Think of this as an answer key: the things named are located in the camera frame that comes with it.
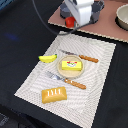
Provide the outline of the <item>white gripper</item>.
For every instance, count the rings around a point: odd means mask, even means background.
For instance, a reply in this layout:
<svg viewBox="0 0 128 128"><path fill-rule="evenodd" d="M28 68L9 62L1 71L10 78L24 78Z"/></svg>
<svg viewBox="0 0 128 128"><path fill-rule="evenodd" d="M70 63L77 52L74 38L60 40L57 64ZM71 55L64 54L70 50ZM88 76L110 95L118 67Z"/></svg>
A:
<svg viewBox="0 0 128 128"><path fill-rule="evenodd" d="M90 21L94 0L65 0L65 4L80 26Z"/></svg>

